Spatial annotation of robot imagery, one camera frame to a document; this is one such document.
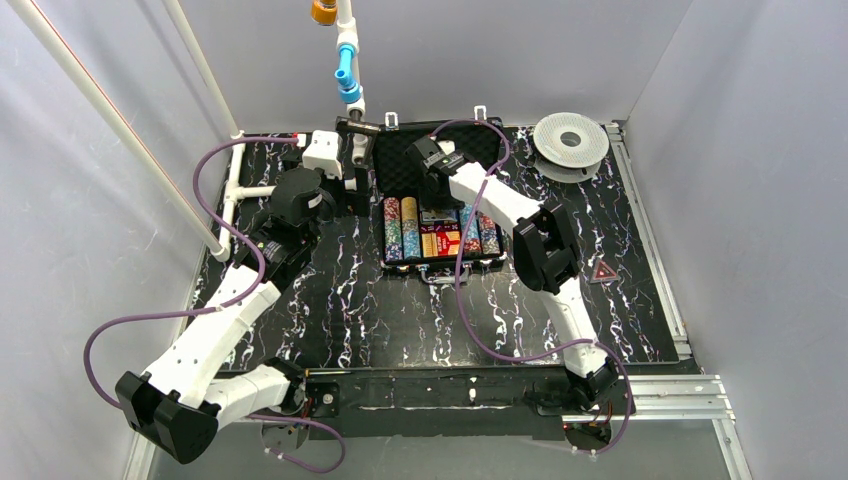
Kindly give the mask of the blue card deck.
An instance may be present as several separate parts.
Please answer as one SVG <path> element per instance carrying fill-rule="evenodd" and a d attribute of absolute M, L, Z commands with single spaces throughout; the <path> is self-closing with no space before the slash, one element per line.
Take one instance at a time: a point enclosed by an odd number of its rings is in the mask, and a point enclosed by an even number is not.
<path fill-rule="evenodd" d="M 458 222 L 457 212 L 455 210 L 421 210 L 421 222 L 425 225 L 444 225 Z"/>

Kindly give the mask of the black poker chip case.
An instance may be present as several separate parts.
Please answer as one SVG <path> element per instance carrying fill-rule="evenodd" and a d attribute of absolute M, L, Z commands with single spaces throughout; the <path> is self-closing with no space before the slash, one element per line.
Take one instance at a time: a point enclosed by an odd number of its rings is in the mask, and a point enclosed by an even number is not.
<path fill-rule="evenodd" d="M 448 176 L 459 165 L 494 164 L 505 151 L 504 124 L 482 106 L 469 121 L 401 122 L 388 112 L 372 150 L 376 174 L 381 267 L 419 274 L 428 283 L 449 283 L 457 261 L 460 278 L 500 267 L 506 235 L 500 226 L 470 212 L 471 203 L 450 192 Z"/>

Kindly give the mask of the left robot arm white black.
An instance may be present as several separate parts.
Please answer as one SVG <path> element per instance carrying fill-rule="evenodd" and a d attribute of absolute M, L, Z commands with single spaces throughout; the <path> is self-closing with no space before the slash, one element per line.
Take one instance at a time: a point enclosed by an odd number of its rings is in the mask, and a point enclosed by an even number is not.
<path fill-rule="evenodd" d="M 315 406 L 305 371 L 273 358 L 222 382 L 224 360 L 310 263 L 319 221 L 335 207 L 322 171 L 283 172 L 270 209 L 209 301 L 175 343 L 140 374 L 125 373 L 116 394 L 130 427 L 181 464 L 198 459 L 223 427 L 278 408 L 302 425 Z"/>

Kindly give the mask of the red yellow card deck box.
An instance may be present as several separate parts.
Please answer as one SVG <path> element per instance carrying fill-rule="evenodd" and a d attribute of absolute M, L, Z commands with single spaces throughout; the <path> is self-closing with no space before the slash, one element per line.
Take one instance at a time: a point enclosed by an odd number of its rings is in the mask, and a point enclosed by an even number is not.
<path fill-rule="evenodd" d="M 424 258 L 456 256 L 460 251 L 460 241 L 461 233 L 459 231 L 432 231 L 422 233 L 422 255 Z"/>

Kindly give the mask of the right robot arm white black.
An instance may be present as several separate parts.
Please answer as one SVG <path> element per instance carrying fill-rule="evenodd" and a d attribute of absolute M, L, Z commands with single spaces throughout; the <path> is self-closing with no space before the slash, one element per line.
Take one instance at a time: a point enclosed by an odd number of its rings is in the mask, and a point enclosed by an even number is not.
<path fill-rule="evenodd" d="M 431 136 L 413 142 L 404 156 L 418 171 L 424 192 L 471 206 L 509 235 L 515 272 L 536 293 L 564 345 L 565 407 L 588 410 L 598 404 L 619 373 L 599 344 L 584 303 L 581 252 L 565 206 L 519 193 L 462 152 L 445 152 Z"/>

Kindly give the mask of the triangular red black token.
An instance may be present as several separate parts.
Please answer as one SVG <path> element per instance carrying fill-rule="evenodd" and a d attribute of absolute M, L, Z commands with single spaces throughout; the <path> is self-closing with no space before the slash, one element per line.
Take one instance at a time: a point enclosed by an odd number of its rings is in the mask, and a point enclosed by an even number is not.
<path fill-rule="evenodd" d="M 590 278 L 592 284 L 611 283 L 619 280 L 618 272 L 602 259 L 596 259 Z"/>

